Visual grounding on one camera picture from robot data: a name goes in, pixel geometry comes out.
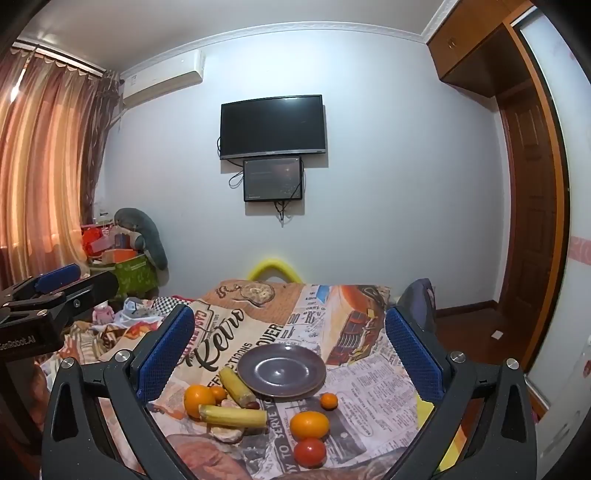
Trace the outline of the red tomato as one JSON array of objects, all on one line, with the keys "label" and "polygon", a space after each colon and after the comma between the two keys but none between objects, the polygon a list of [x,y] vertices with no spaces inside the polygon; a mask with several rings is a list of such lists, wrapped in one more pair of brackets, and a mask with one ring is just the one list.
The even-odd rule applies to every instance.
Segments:
[{"label": "red tomato", "polygon": [[294,460],[304,468],[319,468],[325,463],[326,457],[325,443],[317,438],[301,440],[294,447]]}]

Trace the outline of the grey plush shark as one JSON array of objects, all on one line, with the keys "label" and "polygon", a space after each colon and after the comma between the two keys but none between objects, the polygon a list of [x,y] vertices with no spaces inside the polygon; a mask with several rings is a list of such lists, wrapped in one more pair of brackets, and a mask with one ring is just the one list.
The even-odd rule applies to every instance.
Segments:
[{"label": "grey plush shark", "polygon": [[135,234],[133,248],[146,254],[157,270],[167,269],[168,260],[158,229],[147,214],[136,208],[121,208],[114,215],[114,223]]}]

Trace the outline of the orange striped curtain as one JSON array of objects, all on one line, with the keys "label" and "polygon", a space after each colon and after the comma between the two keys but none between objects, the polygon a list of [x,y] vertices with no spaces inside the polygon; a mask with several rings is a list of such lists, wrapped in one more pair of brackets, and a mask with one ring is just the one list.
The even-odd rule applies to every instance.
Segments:
[{"label": "orange striped curtain", "polygon": [[120,78],[33,51],[1,57],[1,285],[84,265]]}]

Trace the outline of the purple ceramic plate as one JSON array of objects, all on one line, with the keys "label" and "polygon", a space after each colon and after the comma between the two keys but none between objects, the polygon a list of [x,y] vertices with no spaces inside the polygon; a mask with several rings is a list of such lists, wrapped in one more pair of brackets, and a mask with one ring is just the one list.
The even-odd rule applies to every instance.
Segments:
[{"label": "purple ceramic plate", "polygon": [[291,399],[324,385],[327,367],[317,353],[290,344],[263,345],[246,352],[236,366],[239,378],[257,394]]}]

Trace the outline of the peeled pomelo segment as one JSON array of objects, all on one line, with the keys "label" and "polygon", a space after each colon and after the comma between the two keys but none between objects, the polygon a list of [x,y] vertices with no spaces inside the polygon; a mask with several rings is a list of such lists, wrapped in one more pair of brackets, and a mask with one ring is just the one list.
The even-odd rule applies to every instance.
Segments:
[{"label": "peeled pomelo segment", "polygon": [[210,426],[208,432],[218,442],[235,444],[242,440],[245,429],[238,427]]}]

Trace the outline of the red gift box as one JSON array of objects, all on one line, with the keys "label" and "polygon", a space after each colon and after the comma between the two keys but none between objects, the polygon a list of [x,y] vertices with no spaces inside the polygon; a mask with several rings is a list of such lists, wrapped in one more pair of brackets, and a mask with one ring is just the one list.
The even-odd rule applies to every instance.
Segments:
[{"label": "red gift box", "polygon": [[82,248],[88,258],[97,258],[114,244],[111,235],[113,223],[82,226]]}]

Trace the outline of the small black wall screen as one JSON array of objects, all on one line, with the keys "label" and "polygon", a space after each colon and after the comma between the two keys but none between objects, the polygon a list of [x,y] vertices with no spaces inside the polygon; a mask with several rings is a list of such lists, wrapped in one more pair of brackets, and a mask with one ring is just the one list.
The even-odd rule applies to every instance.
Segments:
[{"label": "small black wall screen", "polygon": [[301,200],[304,164],[300,157],[250,158],[243,161],[243,201]]}]

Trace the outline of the small mandarin orange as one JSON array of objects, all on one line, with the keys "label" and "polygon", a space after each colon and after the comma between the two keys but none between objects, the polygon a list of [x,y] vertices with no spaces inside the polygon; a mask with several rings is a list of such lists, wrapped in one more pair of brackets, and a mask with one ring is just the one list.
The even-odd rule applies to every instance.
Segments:
[{"label": "small mandarin orange", "polygon": [[320,397],[322,409],[332,411],[338,408],[339,398],[334,393],[324,393]]}]

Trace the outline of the printed newspaper tablecloth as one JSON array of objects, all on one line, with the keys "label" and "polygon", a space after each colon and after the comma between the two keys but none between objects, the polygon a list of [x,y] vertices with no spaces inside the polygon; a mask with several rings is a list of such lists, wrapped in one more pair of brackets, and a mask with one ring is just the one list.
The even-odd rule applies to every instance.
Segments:
[{"label": "printed newspaper tablecloth", "polygon": [[388,290],[228,281],[68,336],[46,479],[380,478],[435,407],[386,336]]}]

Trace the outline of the white air conditioner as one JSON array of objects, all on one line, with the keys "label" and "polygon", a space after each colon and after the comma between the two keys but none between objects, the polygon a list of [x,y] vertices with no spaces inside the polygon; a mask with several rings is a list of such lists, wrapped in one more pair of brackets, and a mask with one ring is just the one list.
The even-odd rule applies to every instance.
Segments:
[{"label": "white air conditioner", "polygon": [[123,105],[133,108],[204,80],[204,54],[193,50],[163,60],[124,80]]}]

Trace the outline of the pink toy figure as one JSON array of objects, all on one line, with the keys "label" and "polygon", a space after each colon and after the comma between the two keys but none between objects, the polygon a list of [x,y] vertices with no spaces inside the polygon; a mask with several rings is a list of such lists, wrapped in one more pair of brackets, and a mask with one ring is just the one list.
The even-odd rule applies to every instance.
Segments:
[{"label": "pink toy figure", "polygon": [[94,325],[106,325],[114,322],[115,312],[107,301],[95,306],[92,311]]}]

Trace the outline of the black wall television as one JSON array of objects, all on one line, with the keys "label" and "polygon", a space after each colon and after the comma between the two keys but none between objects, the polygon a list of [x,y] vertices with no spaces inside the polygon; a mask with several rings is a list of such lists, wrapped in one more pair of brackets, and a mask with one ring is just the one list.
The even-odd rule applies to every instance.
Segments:
[{"label": "black wall television", "polygon": [[322,154],[326,149],[321,95],[259,98],[221,106],[222,159]]}]

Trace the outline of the large plain orange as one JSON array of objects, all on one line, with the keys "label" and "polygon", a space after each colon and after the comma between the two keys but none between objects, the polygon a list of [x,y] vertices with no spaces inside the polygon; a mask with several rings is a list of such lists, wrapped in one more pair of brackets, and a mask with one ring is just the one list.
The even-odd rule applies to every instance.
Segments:
[{"label": "large plain orange", "polygon": [[330,429],[329,418],[321,412],[303,411],[290,419],[290,433],[297,440],[322,440],[329,434]]}]

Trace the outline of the green storage box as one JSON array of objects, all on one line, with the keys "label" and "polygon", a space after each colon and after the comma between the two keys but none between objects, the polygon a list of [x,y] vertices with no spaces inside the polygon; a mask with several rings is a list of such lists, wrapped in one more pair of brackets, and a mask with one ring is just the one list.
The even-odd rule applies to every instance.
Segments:
[{"label": "green storage box", "polygon": [[111,271],[118,280],[118,290],[113,300],[125,300],[127,297],[147,298],[158,289],[155,267],[142,254],[124,262],[110,265],[91,265],[91,274]]}]

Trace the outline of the yellow chair back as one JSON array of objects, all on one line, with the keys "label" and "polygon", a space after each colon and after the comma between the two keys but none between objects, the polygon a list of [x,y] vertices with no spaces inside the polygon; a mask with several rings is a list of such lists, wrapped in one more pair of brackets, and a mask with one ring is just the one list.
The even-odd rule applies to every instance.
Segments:
[{"label": "yellow chair back", "polygon": [[277,258],[267,258],[257,263],[250,270],[247,279],[250,281],[262,280],[269,273],[276,273],[287,283],[302,283],[301,276],[297,274],[293,267]]}]

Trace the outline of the medium mandarin orange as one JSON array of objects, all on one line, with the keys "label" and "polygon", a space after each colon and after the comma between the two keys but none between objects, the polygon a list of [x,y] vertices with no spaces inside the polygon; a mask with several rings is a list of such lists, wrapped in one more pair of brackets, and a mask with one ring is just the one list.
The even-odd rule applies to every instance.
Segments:
[{"label": "medium mandarin orange", "polygon": [[213,385],[211,388],[209,388],[209,390],[211,390],[211,394],[213,395],[213,398],[217,404],[220,404],[223,400],[228,398],[228,393],[221,386]]}]

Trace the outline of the large orange with sticker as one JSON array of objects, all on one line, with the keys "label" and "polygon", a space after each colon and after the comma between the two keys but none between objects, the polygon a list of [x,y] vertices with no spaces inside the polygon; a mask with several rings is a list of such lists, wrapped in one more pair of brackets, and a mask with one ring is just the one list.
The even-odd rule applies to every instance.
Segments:
[{"label": "large orange with sticker", "polygon": [[215,406],[216,399],[213,395],[211,388],[193,384],[186,388],[183,394],[183,406],[186,414],[193,418],[199,419],[200,413],[199,408],[201,406]]}]

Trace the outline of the wooden overhead cabinet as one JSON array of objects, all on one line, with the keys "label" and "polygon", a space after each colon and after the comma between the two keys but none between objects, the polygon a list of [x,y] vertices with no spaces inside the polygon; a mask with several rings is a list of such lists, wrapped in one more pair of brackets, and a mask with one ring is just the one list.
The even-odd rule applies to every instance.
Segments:
[{"label": "wooden overhead cabinet", "polygon": [[460,1],[428,41],[439,79],[492,98],[531,80],[510,23],[529,1]]}]

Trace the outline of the brown wooden door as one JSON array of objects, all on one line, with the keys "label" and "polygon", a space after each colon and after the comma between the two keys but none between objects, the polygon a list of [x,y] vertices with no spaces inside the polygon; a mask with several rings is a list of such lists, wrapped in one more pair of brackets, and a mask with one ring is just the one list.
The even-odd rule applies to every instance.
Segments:
[{"label": "brown wooden door", "polygon": [[549,330],[566,249],[562,135],[548,98],[524,81],[498,98],[507,143],[511,219],[500,308],[520,340],[529,371]]}]

